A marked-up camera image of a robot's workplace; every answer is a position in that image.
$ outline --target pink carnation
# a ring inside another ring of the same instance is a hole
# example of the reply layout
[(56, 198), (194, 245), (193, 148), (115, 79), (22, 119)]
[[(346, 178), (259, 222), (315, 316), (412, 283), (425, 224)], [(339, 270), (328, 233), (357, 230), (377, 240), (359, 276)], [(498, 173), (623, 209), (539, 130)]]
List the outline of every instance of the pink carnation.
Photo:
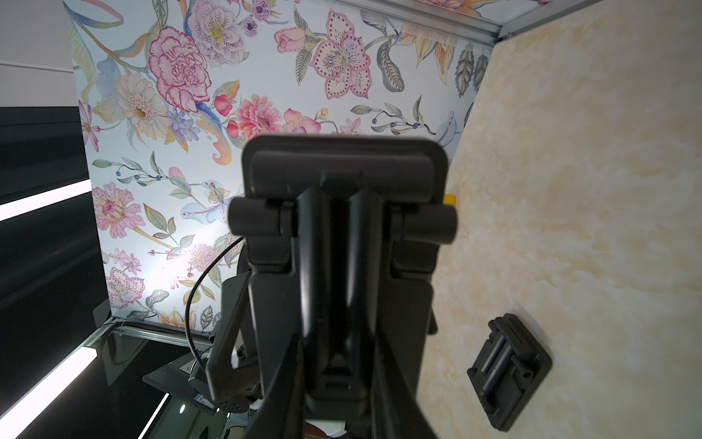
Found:
[(156, 88), (167, 103), (187, 112), (207, 102), (212, 85), (205, 58), (186, 34), (165, 27), (149, 49), (149, 68), (156, 76)]
[(106, 184), (105, 190), (93, 188), (93, 207), (98, 228), (109, 228), (110, 236), (123, 238), (127, 236), (126, 229), (133, 230), (137, 225), (144, 225), (144, 220), (137, 215), (141, 212), (141, 206), (129, 204), (133, 200), (131, 192), (116, 189), (114, 183)]
[(244, 140), (266, 133), (283, 131), (280, 124), (280, 112), (269, 102), (268, 96), (252, 95), (251, 100), (244, 99), (237, 110), (239, 134)]

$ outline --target floral wallpaper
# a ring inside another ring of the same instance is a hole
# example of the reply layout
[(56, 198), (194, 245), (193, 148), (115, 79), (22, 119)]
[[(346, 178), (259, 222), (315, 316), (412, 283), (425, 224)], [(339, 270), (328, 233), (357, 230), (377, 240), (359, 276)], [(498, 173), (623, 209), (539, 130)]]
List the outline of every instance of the floral wallpaper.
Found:
[(416, 0), (447, 11), (504, 25), (551, 0)]
[(453, 157), (491, 49), (324, 0), (66, 0), (113, 315), (211, 331), (225, 212), (265, 133), (422, 136)]

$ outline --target black plastic mount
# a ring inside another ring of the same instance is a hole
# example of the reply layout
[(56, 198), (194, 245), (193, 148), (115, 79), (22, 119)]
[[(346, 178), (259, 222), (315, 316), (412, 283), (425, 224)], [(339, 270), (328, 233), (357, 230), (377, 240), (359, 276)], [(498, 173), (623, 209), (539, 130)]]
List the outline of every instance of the black plastic mount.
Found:
[(551, 369), (551, 357), (514, 314), (488, 326), (492, 333), (468, 376), (490, 424), (508, 431)]
[(297, 414), (391, 416), (383, 430), (399, 428), (420, 413), (424, 343), (436, 331), (431, 275), (458, 225), (443, 204), (444, 151), (427, 140), (261, 136), (241, 162), (245, 197), (228, 222), (247, 241), (260, 385), (266, 401), (279, 395), (261, 410), (281, 414), (294, 390)]

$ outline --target pink flower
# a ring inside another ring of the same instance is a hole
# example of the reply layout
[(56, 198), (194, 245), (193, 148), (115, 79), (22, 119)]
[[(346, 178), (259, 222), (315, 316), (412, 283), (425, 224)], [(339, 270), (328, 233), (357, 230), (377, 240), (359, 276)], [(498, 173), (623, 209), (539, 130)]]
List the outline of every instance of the pink flower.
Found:
[(93, 148), (95, 148), (95, 151), (99, 152), (100, 149), (98, 149), (98, 137), (95, 135), (95, 133), (100, 132), (100, 127), (99, 126), (90, 126), (90, 124), (93, 123), (93, 111), (90, 109), (90, 105), (88, 105), (88, 111), (86, 112), (86, 109), (83, 106), (83, 103), (79, 100), (78, 101), (78, 112), (81, 114), (81, 129), (83, 130), (83, 146), (88, 145), (88, 140), (89, 140), (91, 145), (93, 146)]
[(283, 115), (285, 118), (285, 125), (283, 125), (283, 131), (286, 133), (319, 133), (322, 130), (322, 125), (319, 122), (310, 119), (307, 116), (303, 116), (299, 111), (293, 111), (290, 108)]
[(302, 27), (279, 30), (273, 38), (278, 43), (280, 53), (299, 52), (305, 47), (305, 30)]
[(265, 20), (270, 16), (270, 5), (266, 0), (253, 0), (251, 2), (251, 15), (257, 20)]
[(246, 43), (232, 11), (209, 0), (200, 0), (187, 19), (192, 37), (211, 67), (239, 64), (245, 59)]
[(246, 17), (244, 21), (241, 22), (241, 26), (244, 27), (244, 34), (248, 37), (255, 37), (258, 35), (258, 24), (251, 16)]
[(149, 68), (156, 76), (156, 88), (167, 103), (187, 112), (210, 100), (212, 85), (205, 58), (192, 38), (172, 27), (165, 27), (149, 49)]
[(110, 236), (123, 238), (127, 235), (126, 229), (134, 229), (137, 225), (144, 225), (144, 220), (137, 215), (141, 212), (139, 204), (129, 204), (133, 201), (131, 192), (116, 189), (114, 183), (105, 185), (105, 190), (93, 188), (93, 207), (95, 221), (100, 230), (110, 228)]
[(215, 110), (222, 116), (227, 116), (232, 111), (232, 103), (229, 98), (224, 95), (219, 95), (215, 98)]
[(239, 134), (244, 140), (250, 140), (266, 133), (279, 133), (283, 130), (280, 125), (280, 113), (268, 101), (268, 96), (252, 95), (251, 100), (244, 99), (237, 111)]
[(341, 130), (342, 134), (350, 134), (350, 135), (363, 134), (363, 131), (359, 130), (359, 126), (361, 126), (361, 118), (360, 117), (354, 121), (352, 121), (351, 119), (346, 119), (346, 125), (340, 126), (339, 130)]
[(189, 251), (190, 263), (198, 271), (205, 271), (217, 257), (215, 249), (207, 244), (196, 244)]
[(134, 256), (134, 253), (127, 255), (124, 250), (114, 249), (114, 253), (110, 253), (108, 256), (112, 258), (112, 263), (118, 263), (121, 267), (126, 267), (127, 271), (131, 271), (133, 274), (141, 271), (141, 262)]
[(110, 306), (117, 309), (126, 308), (141, 299), (144, 292), (144, 279), (129, 277), (124, 271), (112, 267), (110, 276), (105, 278), (107, 296)]
[(327, 37), (318, 47), (310, 65), (326, 78), (326, 98), (340, 98), (351, 93), (368, 98), (371, 88), (371, 59), (362, 39), (354, 36), (354, 27), (346, 15), (329, 11), (326, 20)]
[(180, 168), (176, 168), (175, 166), (168, 168), (168, 176), (169, 177), (178, 177), (178, 178), (182, 178), (183, 180), (185, 180), (185, 176), (180, 171)]
[(239, 125), (233, 120), (230, 120), (227, 124), (227, 133), (229, 133), (231, 138), (239, 137)]

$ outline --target painted flower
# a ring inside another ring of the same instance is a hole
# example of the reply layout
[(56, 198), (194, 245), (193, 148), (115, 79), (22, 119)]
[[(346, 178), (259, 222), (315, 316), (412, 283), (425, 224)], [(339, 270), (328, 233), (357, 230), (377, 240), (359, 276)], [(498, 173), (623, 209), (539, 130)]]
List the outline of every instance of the painted flower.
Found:
[(180, 132), (188, 141), (199, 140), (197, 133), (200, 132), (200, 128), (193, 126), (193, 123), (192, 119), (188, 119), (180, 124)]
[(215, 98), (215, 110), (222, 116), (227, 116), (232, 111), (232, 103), (227, 96), (219, 95)]
[(205, 188), (204, 195), (207, 197), (208, 206), (200, 203), (186, 204), (180, 210), (180, 217), (183, 219), (194, 219), (203, 224), (212, 224), (215, 221), (224, 223), (230, 201), (239, 194), (231, 195), (230, 191), (226, 190), (215, 180), (204, 181), (201, 185)]
[(229, 121), (229, 123), (227, 124), (227, 133), (230, 135), (231, 138), (239, 137), (239, 125), (237, 125), (236, 121)]
[[(190, 309), (190, 329), (195, 329), (195, 316), (197, 315), (197, 308)], [(185, 328), (185, 322), (183, 322), (183, 317), (176, 307), (173, 307), (171, 314), (159, 313), (159, 321), (164, 325), (173, 326), (176, 328)]]
[(134, 229), (144, 225), (144, 220), (137, 215), (141, 212), (139, 204), (129, 204), (133, 201), (131, 192), (117, 189), (114, 183), (105, 185), (105, 189), (93, 188), (93, 207), (95, 221), (100, 230), (110, 229), (113, 238), (126, 236), (126, 229)]
[(171, 108), (166, 113), (166, 117), (168, 117), (168, 120), (171, 123), (171, 132), (175, 136), (175, 139), (178, 142), (184, 142), (185, 136), (181, 132), (180, 127), (183, 125), (183, 123), (185, 123), (185, 113), (178, 111), (177, 108)]
[(207, 270), (207, 267), (217, 257), (214, 247), (207, 244), (196, 244), (192, 246), (188, 253), (190, 255), (190, 263), (198, 271)]
[(258, 23), (251, 16), (246, 17), (241, 22), (241, 26), (244, 28), (244, 34), (248, 37), (255, 37), (258, 34)]
[(351, 90), (356, 96), (368, 98), (371, 88), (371, 59), (362, 39), (354, 36), (353, 24), (346, 15), (329, 11), (326, 20), (327, 37), (317, 47), (310, 65), (326, 78), (326, 98), (340, 98)]
[(266, 0), (253, 0), (251, 2), (251, 15), (257, 20), (264, 21), (270, 16), (270, 5)]
[(302, 27), (279, 30), (273, 38), (278, 43), (280, 53), (299, 52), (305, 47), (305, 30)]
[(251, 140), (266, 133), (283, 131), (280, 124), (280, 112), (268, 100), (268, 96), (252, 95), (251, 100), (244, 99), (237, 110), (239, 134), (244, 140)]
[(303, 116), (299, 111), (294, 111), (289, 108), (283, 117), (285, 118), (283, 131), (286, 133), (316, 134), (322, 130), (322, 125), (319, 122), (307, 116)]
[(78, 112), (81, 115), (81, 129), (83, 130), (83, 146), (88, 145), (88, 141), (90, 141), (93, 148), (95, 148), (95, 151), (99, 152), (100, 149), (98, 148), (98, 137), (95, 135), (95, 133), (100, 132), (100, 127), (90, 125), (93, 123), (93, 111), (91, 110), (90, 105), (88, 105), (88, 111), (86, 111), (85, 107), (83, 106), (83, 103), (79, 100)]
[(244, 60), (246, 43), (234, 13), (207, 0), (195, 4), (187, 23), (200, 52), (210, 66), (239, 64)]
[(339, 131), (341, 131), (342, 134), (349, 134), (349, 135), (363, 134), (363, 131), (361, 131), (359, 129), (360, 126), (361, 126), (361, 118), (360, 117), (354, 121), (352, 121), (351, 119), (346, 119), (346, 125), (340, 126)]
[(141, 271), (141, 262), (134, 256), (134, 253), (128, 255), (124, 250), (114, 249), (114, 253), (110, 253), (108, 256), (112, 258), (112, 263), (119, 264), (134, 275), (136, 272)]
[(116, 90), (122, 114), (139, 132), (154, 140), (166, 135), (166, 107), (148, 79), (129, 72), (119, 78)]
[(107, 296), (112, 308), (122, 309), (141, 299), (144, 292), (144, 279), (129, 277), (124, 271), (112, 267), (110, 276), (105, 278)]
[(212, 85), (205, 57), (195, 42), (172, 27), (165, 27), (149, 48), (149, 68), (156, 76), (156, 88), (174, 107), (197, 112), (195, 105), (210, 100)]

